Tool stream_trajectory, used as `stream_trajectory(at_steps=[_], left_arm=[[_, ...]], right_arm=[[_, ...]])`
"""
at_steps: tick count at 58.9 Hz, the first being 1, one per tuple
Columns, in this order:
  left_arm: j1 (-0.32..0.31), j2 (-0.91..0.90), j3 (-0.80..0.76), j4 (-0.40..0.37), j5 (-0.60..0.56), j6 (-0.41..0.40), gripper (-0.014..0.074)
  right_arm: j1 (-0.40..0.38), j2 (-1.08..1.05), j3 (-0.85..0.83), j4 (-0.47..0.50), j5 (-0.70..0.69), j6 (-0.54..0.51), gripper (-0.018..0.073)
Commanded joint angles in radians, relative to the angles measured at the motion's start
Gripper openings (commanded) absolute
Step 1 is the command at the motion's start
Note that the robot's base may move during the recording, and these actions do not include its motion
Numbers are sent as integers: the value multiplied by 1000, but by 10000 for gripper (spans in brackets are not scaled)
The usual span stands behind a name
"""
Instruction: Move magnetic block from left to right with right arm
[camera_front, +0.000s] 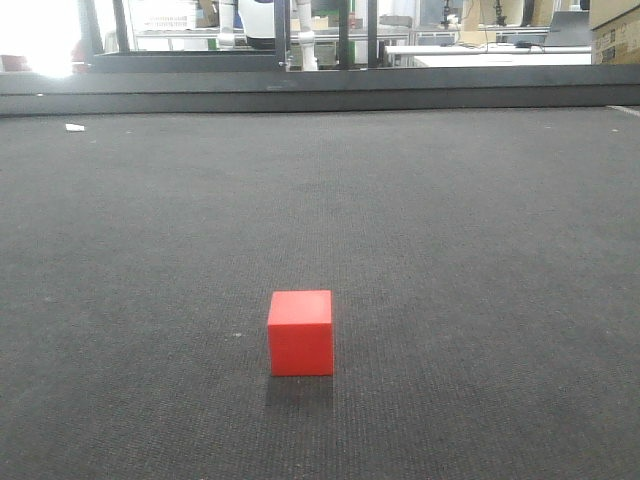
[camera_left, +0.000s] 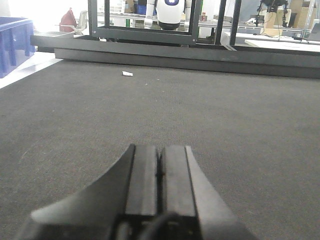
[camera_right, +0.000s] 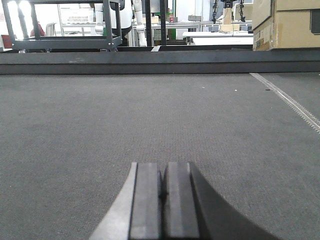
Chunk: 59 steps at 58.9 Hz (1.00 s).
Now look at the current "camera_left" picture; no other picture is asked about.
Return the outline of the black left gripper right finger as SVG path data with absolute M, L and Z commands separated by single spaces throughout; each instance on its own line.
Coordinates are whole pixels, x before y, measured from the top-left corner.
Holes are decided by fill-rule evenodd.
M 162 209 L 182 217 L 193 240 L 253 240 L 198 165 L 190 146 L 167 146 L 161 153 Z

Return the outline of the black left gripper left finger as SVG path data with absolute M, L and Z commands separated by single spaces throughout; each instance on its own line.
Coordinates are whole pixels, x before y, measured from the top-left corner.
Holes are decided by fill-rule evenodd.
M 119 222 L 157 213 L 157 150 L 130 144 L 101 177 L 84 189 L 34 210 L 16 240 L 110 240 Z

